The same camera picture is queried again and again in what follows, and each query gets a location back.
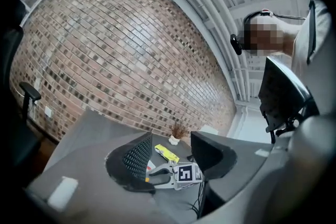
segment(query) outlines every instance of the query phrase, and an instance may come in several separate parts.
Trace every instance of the chair armrest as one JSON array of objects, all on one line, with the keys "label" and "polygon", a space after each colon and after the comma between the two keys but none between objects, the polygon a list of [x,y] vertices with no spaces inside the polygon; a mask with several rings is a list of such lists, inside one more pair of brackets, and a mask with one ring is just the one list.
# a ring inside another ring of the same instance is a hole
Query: chair armrest
[{"label": "chair armrest", "polygon": [[25,92],[25,97],[28,96],[33,102],[41,99],[41,94],[29,83],[20,82],[20,87]]}]

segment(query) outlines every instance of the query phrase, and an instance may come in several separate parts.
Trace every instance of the brick wall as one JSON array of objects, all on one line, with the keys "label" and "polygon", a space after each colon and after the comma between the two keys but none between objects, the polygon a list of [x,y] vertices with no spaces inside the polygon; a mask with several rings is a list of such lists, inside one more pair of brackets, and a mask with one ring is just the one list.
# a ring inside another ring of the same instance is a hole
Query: brick wall
[{"label": "brick wall", "polygon": [[12,89],[35,84],[42,100],[31,116],[56,139],[88,108],[163,135],[174,121],[224,135],[230,127],[235,106],[227,82],[171,0],[44,0],[24,32]]}]

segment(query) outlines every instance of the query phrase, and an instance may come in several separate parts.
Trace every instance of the dried plant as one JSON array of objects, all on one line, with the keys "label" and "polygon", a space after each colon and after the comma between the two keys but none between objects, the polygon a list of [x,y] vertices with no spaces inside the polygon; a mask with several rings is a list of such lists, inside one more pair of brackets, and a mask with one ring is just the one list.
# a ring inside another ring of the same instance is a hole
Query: dried plant
[{"label": "dried plant", "polygon": [[169,126],[170,130],[172,130],[172,135],[176,139],[181,139],[188,134],[187,127],[183,126],[181,123],[177,123],[175,121],[174,125]]}]

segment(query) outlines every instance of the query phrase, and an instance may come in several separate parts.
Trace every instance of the mesh gripper pad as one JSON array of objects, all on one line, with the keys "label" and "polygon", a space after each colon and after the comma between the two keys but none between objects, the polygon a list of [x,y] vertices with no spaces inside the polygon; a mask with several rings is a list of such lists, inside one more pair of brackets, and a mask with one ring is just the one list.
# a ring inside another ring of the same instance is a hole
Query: mesh gripper pad
[{"label": "mesh gripper pad", "polygon": [[113,150],[106,158],[106,170],[124,189],[155,193],[145,181],[147,164],[152,156],[152,133],[144,135]]}]

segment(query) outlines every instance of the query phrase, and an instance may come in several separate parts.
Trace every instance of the black office chair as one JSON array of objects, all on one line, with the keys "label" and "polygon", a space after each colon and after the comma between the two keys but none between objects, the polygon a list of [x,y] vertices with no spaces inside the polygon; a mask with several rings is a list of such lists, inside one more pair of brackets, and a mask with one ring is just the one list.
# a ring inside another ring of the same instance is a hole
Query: black office chair
[{"label": "black office chair", "polygon": [[22,117],[18,114],[18,104],[9,88],[9,74],[15,52],[22,40],[23,30],[19,23],[25,14],[24,5],[18,0],[16,14],[11,22],[7,23],[7,28],[1,43],[1,83],[4,96],[7,98],[9,106],[6,107],[6,113],[9,115],[7,124],[8,133],[6,134],[6,143],[10,164],[14,173],[19,177],[20,182],[26,178],[26,167],[32,157],[37,153],[40,147],[40,141],[26,124],[29,99],[33,102],[41,99],[41,95],[27,82],[21,82],[20,87],[25,92],[22,108]]},{"label": "black office chair", "polygon": [[260,111],[268,124],[266,132],[280,136],[295,129],[294,121],[301,123],[312,115],[318,115],[313,97],[298,77],[273,57],[266,58],[263,82],[258,97],[261,101]]},{"label": "black office chair", "polygon": [[106,170],[124,189],[154,194],[154,185],[145,181],[151,156],[152,133],[147,132],[112,151],[106,159]]}]

